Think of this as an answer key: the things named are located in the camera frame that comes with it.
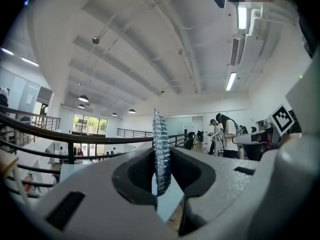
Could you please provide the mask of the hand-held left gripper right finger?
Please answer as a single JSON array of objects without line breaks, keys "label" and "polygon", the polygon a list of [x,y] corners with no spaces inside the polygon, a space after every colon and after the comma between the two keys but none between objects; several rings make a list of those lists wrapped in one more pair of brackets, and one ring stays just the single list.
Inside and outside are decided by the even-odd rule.
[{"label": "hand-held left gripper right finger", "polygon": [[259,162],[172,147],[171,171],[183,191],[179,240],[248,240],[250,215],[242,197]]}]

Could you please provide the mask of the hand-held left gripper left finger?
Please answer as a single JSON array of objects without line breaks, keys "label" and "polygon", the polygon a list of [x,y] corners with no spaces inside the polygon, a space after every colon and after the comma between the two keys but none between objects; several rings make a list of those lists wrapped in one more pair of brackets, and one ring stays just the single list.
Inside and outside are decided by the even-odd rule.
[{"label": "hand-held left gripper left finger", "polygon": [[35,206],[33,224],[53,240],[174,240],[152,193],[147,148],[85,166]]}]

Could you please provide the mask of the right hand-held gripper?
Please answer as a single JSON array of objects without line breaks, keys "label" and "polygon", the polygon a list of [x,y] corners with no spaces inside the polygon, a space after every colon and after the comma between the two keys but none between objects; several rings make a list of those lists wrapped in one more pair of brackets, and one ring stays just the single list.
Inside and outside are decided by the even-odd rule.
[{"label": "right hand-held gripper", "polygon": [[292,139],[302,137],[301,132],[295,132],[299,127],[298,120],[292,110],[288,111],[280,105],[267,119],[258,121],[259,131],[244,135],[235,135],[232,142],[237,145],[266,144],[269,149],[279,149]]}]

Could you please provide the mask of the silver steel wool scrubber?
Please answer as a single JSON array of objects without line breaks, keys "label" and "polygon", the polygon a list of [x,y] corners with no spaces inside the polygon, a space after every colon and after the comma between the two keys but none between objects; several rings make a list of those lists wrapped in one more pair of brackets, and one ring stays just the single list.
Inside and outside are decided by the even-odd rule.
[{"label": "silver steel wool scrubber", "polygon": [[162,196],[171,184],[171,155],[167,123],[161,113],[155,108],[152,122],[153,149],[155,160],[155,182],[157,196]]}]

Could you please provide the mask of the thin black mezzanine railing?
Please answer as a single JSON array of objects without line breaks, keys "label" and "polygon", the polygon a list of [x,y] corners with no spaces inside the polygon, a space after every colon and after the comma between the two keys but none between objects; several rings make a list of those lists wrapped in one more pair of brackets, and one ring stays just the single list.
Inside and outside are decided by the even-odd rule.
[{"label": "thin black mezzanine railing", "polygon": [[25,124],[49,131],[60,129],[61,118],[51,117],[42,114],[23,115],[21,121]]},{"label": "thin black mezzanine railing", "polygon": [[151,138],[153,137],[153,133],[149,131],[139,131],[139,130],[130,130],[124,128],[117,129],[117,136],[121,138]]}]

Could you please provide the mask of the large glass window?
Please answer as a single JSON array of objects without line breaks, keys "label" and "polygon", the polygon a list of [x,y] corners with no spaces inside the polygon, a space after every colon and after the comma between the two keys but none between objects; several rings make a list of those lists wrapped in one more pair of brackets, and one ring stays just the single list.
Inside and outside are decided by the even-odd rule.
[{"label": "large glass window", "polygon": [[107,119],[75,113],[72,132],[81,135],[105,135],[107,124]]}]

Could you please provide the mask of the white ceiling air conditioner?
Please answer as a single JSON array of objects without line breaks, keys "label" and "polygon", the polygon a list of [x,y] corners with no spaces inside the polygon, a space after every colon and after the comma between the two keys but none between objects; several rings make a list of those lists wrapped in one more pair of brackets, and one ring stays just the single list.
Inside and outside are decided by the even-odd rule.
[{"label": "white ceiling air conditioner", "polygon": [[255,34],[235,34],[232,36],[230,66],[252,69],[262,50],[264,41]]}]

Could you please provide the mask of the wooden desk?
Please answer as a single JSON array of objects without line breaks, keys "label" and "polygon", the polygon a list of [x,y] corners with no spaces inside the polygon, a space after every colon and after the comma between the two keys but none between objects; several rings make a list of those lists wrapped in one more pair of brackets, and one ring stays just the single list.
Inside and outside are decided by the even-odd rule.
[{"label": "wooden desk", "polygon": [[15,181],[15,184],[17,187],[18,194],[20,194],[23,200],[23,203],[28,208],[30,208],[31,203],[29,201],[27,193],[25,192],[22,179],[19,174],[18,160],[19,160],[18,156],[0,149],[0,175],[2,176],[3,179],[7,179],[8,176],[12,175],[13,180]]}]

